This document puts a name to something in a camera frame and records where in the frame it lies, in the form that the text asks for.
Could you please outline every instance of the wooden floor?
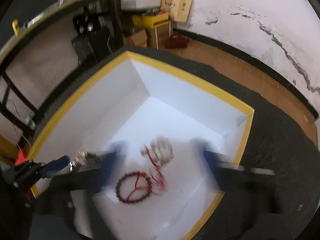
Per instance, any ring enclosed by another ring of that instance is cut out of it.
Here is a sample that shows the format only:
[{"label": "wooden floor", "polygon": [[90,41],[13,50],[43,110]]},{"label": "wooden floor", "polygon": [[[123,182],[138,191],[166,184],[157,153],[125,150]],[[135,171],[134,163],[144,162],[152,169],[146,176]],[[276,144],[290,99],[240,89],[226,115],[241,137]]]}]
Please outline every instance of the wooden floor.
[{"label": "wooden floor", "polygon": [[221,74],[258,92],[292,117],[317,145],[313,115],[291,92],[258,68],[220,49],[194,40],[190,41],[186,49],[166,50],[177,56],[211,65]]}]

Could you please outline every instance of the red string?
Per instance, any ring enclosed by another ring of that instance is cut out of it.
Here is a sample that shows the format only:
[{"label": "red string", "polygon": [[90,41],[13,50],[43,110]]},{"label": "red string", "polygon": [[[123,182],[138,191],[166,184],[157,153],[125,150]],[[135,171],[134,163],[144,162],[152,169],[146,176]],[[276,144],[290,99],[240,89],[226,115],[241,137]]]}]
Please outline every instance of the red string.
[{"label": "red string", "polygon": [[[158,172],[158,179],[156,179],[153,175],[152,175],[152,172],[150,171],[150,175],[151,177],[153,178],[153,180],[157,183],[158,185],[158,188],[159,188],[159,191],[163,192],[163,191],[166,191],[166,180],[164,178],[164,176],[162,175],[161,173],[161,169],[162,169],[162,165],[157,165],[154,163],[154,161],[152,160],[151,158],[151,155],[150,155],[150,152],[149,152],[149,149],[148,147],[145,146],[145,151],[152,163],[152,165],[154,166],[155,170]],[[139,181],[139,178],[140,178],[141,174],[139,174],[137,176],[137,179],[136,179],[136,183],[134,184],[134,190],[132,190],[130,192],[130,194],[127,196],[127,201],[129,201],[129,198],[132,196],[133,193],[135,193],[137,190],[148,190],[147,187],[137,187],[137,183]]]}]

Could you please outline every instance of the red beaded bracelet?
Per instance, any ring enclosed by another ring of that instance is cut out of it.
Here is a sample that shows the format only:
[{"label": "red beaded bracelet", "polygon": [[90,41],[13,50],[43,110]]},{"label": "red beaded bracelet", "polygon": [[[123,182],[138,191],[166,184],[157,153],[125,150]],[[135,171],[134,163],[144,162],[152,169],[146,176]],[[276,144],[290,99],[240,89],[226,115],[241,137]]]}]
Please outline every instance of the red beaded bracelet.
[{"label": "red beaded bracelet", "polygon": [[[121,195],[120,195],[120,187],[121,184],[129,177],[134,177],[137,176],[137,180],[135,183],[135,189],[128,195],[128,197],[126,199],[124,199]],[[137,183],[139,178],[145,178],[147,181],[148,186],[147,187],[137,187]],[[132,194],[134,192],[136,192],[137,190],[146,190],[147,193],[145,193],[144,195],[142,195],[140,198],[134,199],[134,200],[130,200],[129,198],[132,196]],[[127,173],[125,174],[121,179],[119,179],[117,186],[116,186],[116,196],[119,199],[119,201],[126,203],[126,204],[134,204],[134,203],[138,203],[141,202],[143,200],[145,200],[147,197],[150,196],[150,194],[152,193],[152,183],[151,183],[151,179],[147,176],[147,174],[145,172],[140,172],[140,171],[135,171],[135,172],[131,172],[131,173]]]}]

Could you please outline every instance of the brown cardboard box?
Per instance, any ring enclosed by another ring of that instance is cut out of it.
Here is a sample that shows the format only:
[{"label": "brown cardboard box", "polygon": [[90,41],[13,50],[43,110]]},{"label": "brown cardboard box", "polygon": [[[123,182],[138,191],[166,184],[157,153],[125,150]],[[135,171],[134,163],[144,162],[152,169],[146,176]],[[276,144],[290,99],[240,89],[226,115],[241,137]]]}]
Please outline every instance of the brown cardboard box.
[{"label": "brown cardboard box", "polygon": [[148,46],[159,49],[163,47],[165,42],[170,38],[173,32],[173,26],[169,21],[166,25],[147,28],[146,31],[148,35]]},{"label": "brown cardboard box", "polygon": [[171,20],[186,22],[192,0],[161,0],[161,10],[169,13]]},{"label": "brown cardboard box", "polygon": [[129,44],[135,45],[135,46],[140,46],[140,47],[147,47],[147,33],[145,29],[142,29],[134,34],[132,34],[129,37]]}]

